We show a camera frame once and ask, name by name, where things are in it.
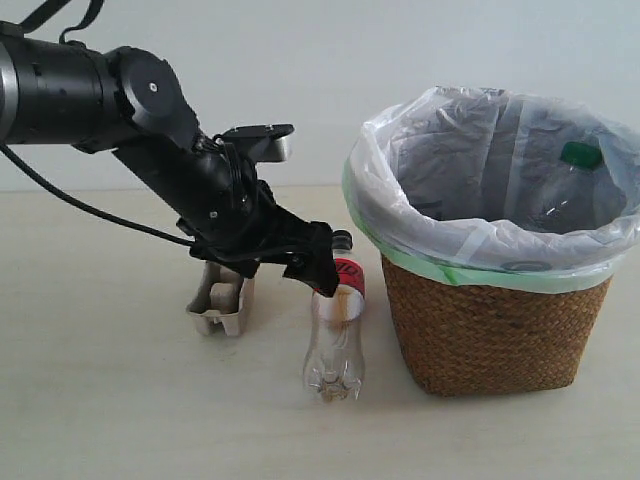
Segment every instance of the bottle inside bin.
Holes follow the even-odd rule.
[[[357,399],[364,381],[360,317],[365,305],[364,274],[355,260],[351,234],[333,234],[340,284],[333,297],[311,298],[311,341],[304,361],[305,387],[324,402]]]
[[[565,234],[595,230],[594,172],[603,165],[602,152],[578,142],[567,143],[560,163],[532,194],[526,216],[515,223],[532,232]]]

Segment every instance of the green bottle cap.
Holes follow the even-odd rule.
[[[574,167],[595,170],[602,161],[602,152],[585,143],[568,142],[562,149],[560,160]]]

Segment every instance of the wicker basket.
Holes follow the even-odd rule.
[[[570,385],[610,283],[546,295],[443,285],[384,256],[382,267],[404,361],[427,393],[442,396]]]

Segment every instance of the bottle label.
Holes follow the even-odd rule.
[[[355,288],[364,297],[364,272],[362,267],[347,258],[336,258],[335,262],[340,284]]]

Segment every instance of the woven trash bin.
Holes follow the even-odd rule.
[[[603,152],[599,225],[521,228],[511,219],[576,138]],[[380,250],[402,356],[427,393],[574,381],[638,240],[639,152],[640,135],[586,107],[502,90],[435,88],[364,123],[345,164],[345,200]]]

